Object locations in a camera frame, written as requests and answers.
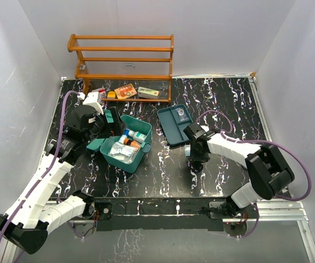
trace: white wall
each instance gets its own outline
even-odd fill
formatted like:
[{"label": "white wall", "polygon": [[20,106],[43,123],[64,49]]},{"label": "white wall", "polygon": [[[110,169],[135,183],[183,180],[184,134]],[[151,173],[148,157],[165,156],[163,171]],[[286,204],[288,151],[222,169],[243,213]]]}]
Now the white wall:
[{"label": "white wall", "polygon": [[[257,74],[257,88],[273,139],[297,153],[312,175],[304,201],[315,240],[315,1],[296,1]],[[295,196],[306,189],[297,170]]]},{"label": "white wall", "polygon": [[17,0],[0,0],[0,213],[38,165],[60,77]]},{"label": "white wall", "polygon": [[294,0],[19,0],[60,76],[77,35],[175,35],[173,75],[257,71]]}]

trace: orange bottle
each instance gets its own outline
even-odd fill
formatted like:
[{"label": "orange bottle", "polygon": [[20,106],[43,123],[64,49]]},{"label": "orange bottle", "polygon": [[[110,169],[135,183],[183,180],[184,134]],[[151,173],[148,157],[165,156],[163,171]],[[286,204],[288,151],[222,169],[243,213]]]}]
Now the orange bottle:
[{"label": "orange bottle", "polygon": [[132,147],[135,147],[137,149],[140,148],[140,143],[136,142],[136,141],[133,141],[133,140],[130,140],[130,139],[125,139],[124,142],[123,142],[125,145],[130,145]]}]

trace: medicine box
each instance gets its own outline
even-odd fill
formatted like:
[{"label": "medicine box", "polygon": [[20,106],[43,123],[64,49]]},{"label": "medicine box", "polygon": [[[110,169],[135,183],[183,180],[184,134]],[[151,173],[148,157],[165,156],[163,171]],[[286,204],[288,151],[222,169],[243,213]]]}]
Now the medicine box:
[{"label": "medicine box", "polygon": [[138,96],[145,99],[159,99],[159,91],[154,89],[147,89],[145,87],[138,88]]}]

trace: white plastic container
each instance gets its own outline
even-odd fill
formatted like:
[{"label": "white plastic container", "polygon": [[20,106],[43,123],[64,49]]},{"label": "white plastic container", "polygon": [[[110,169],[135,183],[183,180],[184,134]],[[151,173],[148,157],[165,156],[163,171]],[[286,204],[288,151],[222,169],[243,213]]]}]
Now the white plastic container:
[{"label": "white plastic container", "polygon": [[128,132],[128,136],[132,137],[135,141],[139,142],[140,144],[142,144],[145,138],[147,137],[146,135],[138,131],[132,131],[132,130]]}]

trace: teal tray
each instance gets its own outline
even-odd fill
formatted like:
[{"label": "teal tray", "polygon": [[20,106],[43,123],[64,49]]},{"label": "teal tray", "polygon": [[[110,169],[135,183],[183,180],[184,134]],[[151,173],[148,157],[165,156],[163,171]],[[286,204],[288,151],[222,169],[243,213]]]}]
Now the teal tray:
[{"label": "teal tray", "polygon": [[[182,108],[188,119],[184,121],[179,120],[179,115],[176,111],[177,108]],[[184,129],[193,123],[192,118],[183,104],[175,105],[168,108],[162,108],[157,111],[157,116],[160,120],[162,129],[164,130],[166,139],[170,146],[183,145],[189,141],[184,133]]]}]

